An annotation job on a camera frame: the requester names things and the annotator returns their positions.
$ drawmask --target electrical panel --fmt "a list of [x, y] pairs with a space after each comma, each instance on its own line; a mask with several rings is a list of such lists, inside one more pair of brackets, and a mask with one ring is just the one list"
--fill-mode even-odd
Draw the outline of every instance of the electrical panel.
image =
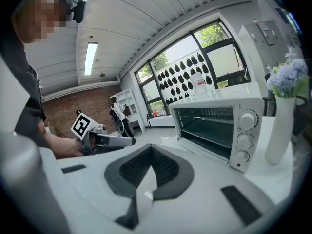
[[243, 25], [238, 35], [252, 63], [249, 71], [259, 83], [262, 96], [267, 97], [264, 77], [269, 73], [268, 66], [276, 67], [286, 61], [286, 41], [274, 21]]

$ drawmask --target ceiling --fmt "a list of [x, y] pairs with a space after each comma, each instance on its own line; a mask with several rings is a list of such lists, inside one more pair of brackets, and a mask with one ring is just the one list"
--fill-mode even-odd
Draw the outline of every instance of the ceiling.
[[[47, 40], [26, 46], [44, 95], [100, 81], [113, 81], [157, 32], [214, 0], [88, 0], [84, 21], [60, 28]], [[98, 42], [92, 73], [84, 75], [88, 42]]]

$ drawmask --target green foliage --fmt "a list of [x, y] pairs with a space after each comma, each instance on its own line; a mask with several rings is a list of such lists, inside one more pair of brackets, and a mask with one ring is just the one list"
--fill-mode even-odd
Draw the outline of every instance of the green foliage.
[[305, 94], [309, 89], [309, 77], [304, 76], [299, 82], [296, 89], [296, 95]]
[[[159, 56], [157, 56], [154, 60], [153, 60], [153, 66], [155, 68], [155, 71], [159, 71], [162, 68], [164, 68], [165, 66], [168, 65], [168, 58], [166, 55], [166, 52], [161, 53]], [[152, 76], [152, 71], [150, 69], [150, 66], [147, 64], [145, 65], [139, 72], [139, 75], [141, 78], [144, 77], [151, 77]]]
[[162, 68], [164, 68], [168, 64], [169, 63], [168, 63], [168, 58], [167, 58], [166, 52], [161, 53], [159, 56], [157, 56], [153, 60], [153, 66], [154, 66], [156, 72], [158, 72], [159, 70], [161, 70]]
[[280, 93], [280, 91], [279, 91], [279, 89], [278, 89], [277, 86], [275, 86], [275, 85], [272, 86], [272, 92], [273, 92], [276, 96], [281, 97], [281, 93]]
[[144, 77], [151, 77], [152, 76], [152, 71], [150, 69], [150, 66], [147, 64], [145, 65], [143, 68], [141, 68], [141, 70], [139, 71], [139, 76], [140, 78], [144, 78]]
[[220, 24], [209, 26], [208, 28], [202, 29], [199, 33], [203, 48], [225, 39]]
[[225, 86], [229, 84], [228, 84], [228, 81], [225, 80], [225, 81], [218, 82], [217, 85], [218, 85], [218, 88], [224, 88]]
[[157, 111], [165, 111], [164, 105], [161, 100], [150, 104], [150, 109], [152, 114]]

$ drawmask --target vase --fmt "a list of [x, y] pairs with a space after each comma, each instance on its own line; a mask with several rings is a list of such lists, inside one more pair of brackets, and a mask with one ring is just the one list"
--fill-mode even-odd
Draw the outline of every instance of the vase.
[[265, 159], [272, 165], [277, 165], [282, 160], [293, 131], [293, 107], [296, 98], [281, 98], [275, 96], [276, 115], [274, 124], [265, 151]]

